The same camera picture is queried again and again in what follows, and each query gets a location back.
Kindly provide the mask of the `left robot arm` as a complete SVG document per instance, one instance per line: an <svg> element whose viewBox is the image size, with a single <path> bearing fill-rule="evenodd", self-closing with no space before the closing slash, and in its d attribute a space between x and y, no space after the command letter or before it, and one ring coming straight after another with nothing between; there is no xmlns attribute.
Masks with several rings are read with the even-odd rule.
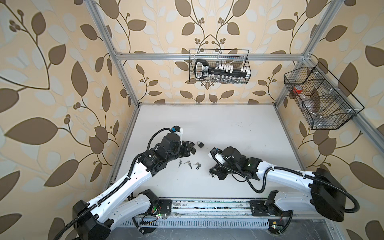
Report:
<svg viewBox="0 0 384 240"><path fill-rule="evenodd" d="M104 192L88 202L78 201L73 206L73 219L54 237L59 240L70 228L79 240L105 240L113 229L128 218L147 212L158 203L158 197L146 190L136 198L125 200L142 184L163 170L168 162L189 157L196 151L194 144L184 141L183 128L165 128L167 135L154 147L133 159L129 171Z"/></svg>

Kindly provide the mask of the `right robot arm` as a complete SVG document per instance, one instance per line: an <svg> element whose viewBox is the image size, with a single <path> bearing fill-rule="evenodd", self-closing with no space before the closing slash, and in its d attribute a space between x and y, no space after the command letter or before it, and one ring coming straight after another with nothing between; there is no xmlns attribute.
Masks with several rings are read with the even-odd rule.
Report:
<svg viewBox="0 0 384 240"><path fill-rule="evenodd" d="M358 200L325 170L299 171L279 167L254 157L246 157L233 147L224 150L213 148L209 157L215 161L211 175L225 180L238 175L257 194L263 193L269 182L294 189L293 193L271 191L265 201L274 212L316 211L326 219L342 222L346 213L360 210Z"/></svg>

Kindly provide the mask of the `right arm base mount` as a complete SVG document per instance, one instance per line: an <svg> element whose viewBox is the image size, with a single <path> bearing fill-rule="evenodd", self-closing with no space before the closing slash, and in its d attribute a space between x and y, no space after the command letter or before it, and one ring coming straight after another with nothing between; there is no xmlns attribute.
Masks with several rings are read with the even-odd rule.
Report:
<svg viewBox="0 0 384 240"><path fill-rule="evenodd" d="M268 231L272 235L281 236L284 234L292 222L294 211L282 211L273 203L267 203L262 200L249 201L250 209L253 217L276 217L277 220L269 219Z"/></svg>

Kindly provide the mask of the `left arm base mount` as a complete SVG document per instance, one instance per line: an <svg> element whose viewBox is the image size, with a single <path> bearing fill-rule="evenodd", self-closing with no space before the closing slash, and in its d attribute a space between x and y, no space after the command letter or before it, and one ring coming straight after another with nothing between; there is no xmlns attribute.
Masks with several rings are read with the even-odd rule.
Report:
<svg viewBox="0 0 384 240"><path fill-rule="evenodd" d="M170 199L160 199L151 204L146 212L139 214L139 221L135 217L132 218L134 226L142 235L152 233L158 227L160 219L166 220L171 214L172 202Z"/></svg>

